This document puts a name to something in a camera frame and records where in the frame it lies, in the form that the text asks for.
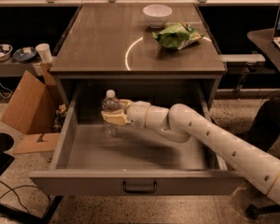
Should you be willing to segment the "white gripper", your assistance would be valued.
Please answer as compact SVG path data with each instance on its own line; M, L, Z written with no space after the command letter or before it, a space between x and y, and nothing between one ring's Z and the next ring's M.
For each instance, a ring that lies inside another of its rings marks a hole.
M145 129L146 115L148 109L151 107L151 103L143 101L133 102L128 99L120 99L119 102L122 109L113 112L102 111L101 115L103 120L119 126L124 126L130 123L136 128ZM124 113L123 109L127 109L127 115Z

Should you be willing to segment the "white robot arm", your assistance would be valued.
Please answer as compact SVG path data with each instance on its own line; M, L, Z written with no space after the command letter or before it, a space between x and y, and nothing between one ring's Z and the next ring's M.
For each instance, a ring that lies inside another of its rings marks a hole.
M115 125L131 124L153 130L177 143L185 143L194 136L280 205L280 160L221 129L186 105L164 108L143 101L106 98L102 101L102 117Z

